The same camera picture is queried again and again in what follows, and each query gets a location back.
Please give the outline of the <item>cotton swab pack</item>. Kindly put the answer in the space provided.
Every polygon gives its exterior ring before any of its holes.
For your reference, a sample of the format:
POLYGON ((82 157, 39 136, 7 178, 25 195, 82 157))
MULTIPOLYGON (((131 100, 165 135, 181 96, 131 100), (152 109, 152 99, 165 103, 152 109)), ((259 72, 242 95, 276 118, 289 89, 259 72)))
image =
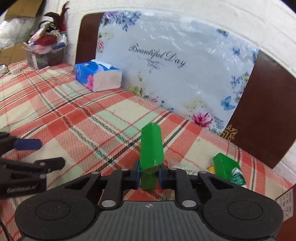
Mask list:
POLYGON ((174 162, 174 161, 168 162, 168 168, 169 169, 181 169, 181 170, 186 171, 186 173, 188 175, 195 175, 195 176, 197 176, 198 172, 202 170, 201 168, 199 168, 191 163, 187 163, 187 162, 178 163, 178 162, 174 162))

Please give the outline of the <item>large green box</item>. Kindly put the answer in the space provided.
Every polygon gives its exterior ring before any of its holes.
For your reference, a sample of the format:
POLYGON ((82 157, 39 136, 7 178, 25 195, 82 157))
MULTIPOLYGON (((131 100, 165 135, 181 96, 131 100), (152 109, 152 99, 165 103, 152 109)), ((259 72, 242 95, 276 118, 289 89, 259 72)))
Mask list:
POLYGON ((164 151, 161 128, 149 123, 142 128, 140 143, 140 187, 142 190, 155 190, 158 167, 163 163, 164 151))

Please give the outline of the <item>small green box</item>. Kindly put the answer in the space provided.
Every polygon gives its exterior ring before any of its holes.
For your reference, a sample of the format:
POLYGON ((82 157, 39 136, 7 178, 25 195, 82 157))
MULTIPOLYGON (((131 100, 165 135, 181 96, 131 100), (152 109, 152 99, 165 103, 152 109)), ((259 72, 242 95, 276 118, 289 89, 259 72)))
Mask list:
POLYGON ((234 175, 234 170, 241 170, 238 162, 222 153, 218 153, 213 157, 213 164, 215 175, 228 181, 230 181, 234 175))

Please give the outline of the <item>green white snack packet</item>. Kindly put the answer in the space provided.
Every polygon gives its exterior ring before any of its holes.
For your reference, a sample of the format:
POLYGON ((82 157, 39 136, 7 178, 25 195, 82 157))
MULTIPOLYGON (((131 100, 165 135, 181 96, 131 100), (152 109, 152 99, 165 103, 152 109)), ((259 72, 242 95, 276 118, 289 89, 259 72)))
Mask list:
POLYGON ((246 181, 243 177, 241 170, 237 167, 214 167, 210 166, 208 168, 212 174, 230 181, 239 186, 245 186, 246 181))

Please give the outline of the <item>plaid bed sheet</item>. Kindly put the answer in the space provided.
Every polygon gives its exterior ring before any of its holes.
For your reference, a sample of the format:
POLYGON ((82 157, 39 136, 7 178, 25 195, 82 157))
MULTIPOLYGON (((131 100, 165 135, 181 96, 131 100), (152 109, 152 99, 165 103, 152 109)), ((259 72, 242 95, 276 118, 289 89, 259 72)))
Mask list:
POLYGON ((33 163, 62 157, 46 174, 46 191, 1 199, 1 240, 277 240, 283 212, 274 198, 290 186, 234 144, 121 88, 91 92, 61 64, 1 78, 1 132, 39 139, 39 150, 1 155, 33 163), (102 210, 102 176, 132 169, 142 128, 160 126, 163 165, 191 163, 197 209, 180 209, 174 190, 123 193, 122 206, 102 210), (222 153, 238 162, 245 186, 208 168, 222 153))

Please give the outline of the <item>white charger on bed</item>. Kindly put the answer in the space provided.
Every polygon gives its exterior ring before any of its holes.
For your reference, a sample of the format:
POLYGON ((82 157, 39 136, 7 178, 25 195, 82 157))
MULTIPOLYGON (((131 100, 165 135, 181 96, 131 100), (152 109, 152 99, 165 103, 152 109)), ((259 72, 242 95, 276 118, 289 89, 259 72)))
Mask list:
POLYGON ((8 68, 8 66, 5 65, 5 64, 1 64, 1 66, 0 66, 0 75, 1 76, 4 76, 6 74, 15 75, 15 74, 17 74, 19 72, 21 72, 21 68, 20 67, 8 68))

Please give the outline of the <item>basket of clutter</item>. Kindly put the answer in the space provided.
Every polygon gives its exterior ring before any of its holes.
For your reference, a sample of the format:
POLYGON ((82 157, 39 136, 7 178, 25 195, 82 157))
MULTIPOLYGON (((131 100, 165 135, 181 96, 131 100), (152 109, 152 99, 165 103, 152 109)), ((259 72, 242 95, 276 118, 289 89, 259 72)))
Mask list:
POLYGON ((44 16, 51 20, 40 22, 38 31, 23 44, 26 63, 31 69, 39 70, 63 62, 67 47, 65 15, 68 3, 63 4, 59 14, 52 11, 45 13, 44 16))

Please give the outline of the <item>blue tissue pack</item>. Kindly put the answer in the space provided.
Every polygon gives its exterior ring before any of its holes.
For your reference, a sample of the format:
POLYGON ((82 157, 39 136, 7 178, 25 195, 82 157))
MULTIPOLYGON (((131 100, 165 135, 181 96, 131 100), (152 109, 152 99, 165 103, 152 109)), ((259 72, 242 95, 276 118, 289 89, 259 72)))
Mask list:
POLYGON ((92 92, 121 87, 122 70, 111 64, 91 60, 75 65, 75 78, 92 92))

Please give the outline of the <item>dark brown headboard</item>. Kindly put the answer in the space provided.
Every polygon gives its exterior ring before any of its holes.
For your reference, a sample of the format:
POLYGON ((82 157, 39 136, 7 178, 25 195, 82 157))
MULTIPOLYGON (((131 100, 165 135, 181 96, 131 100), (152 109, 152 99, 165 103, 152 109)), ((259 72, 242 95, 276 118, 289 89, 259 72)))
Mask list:
MULTIPOLYGON (((104 13, 82 18, 76 63, 97 60, 98 27, 104 13)), ((259 49, 239 104, 217 135, 275 167, 295 143, 295 77, 259 49)))

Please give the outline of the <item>floral plastic-wrapped pillow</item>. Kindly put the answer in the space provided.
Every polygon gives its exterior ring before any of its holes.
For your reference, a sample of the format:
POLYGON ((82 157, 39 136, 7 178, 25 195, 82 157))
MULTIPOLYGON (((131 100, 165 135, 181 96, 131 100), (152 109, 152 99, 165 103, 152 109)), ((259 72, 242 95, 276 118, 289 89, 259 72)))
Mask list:
POLYGON ((122 70, 122 87, 216 134, 234 114, 257 45, 165 11, 108 11, 96 56, 122 70))

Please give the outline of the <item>brown cardboard storage box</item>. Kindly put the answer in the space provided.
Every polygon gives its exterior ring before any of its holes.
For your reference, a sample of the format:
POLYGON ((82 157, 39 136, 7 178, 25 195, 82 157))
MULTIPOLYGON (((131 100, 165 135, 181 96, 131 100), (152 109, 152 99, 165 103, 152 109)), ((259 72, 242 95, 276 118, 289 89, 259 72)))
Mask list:
POLYGON ((283 223, 276 238, 280 241, 296 241, 296 185, 276 199, 283 211, 283 223))

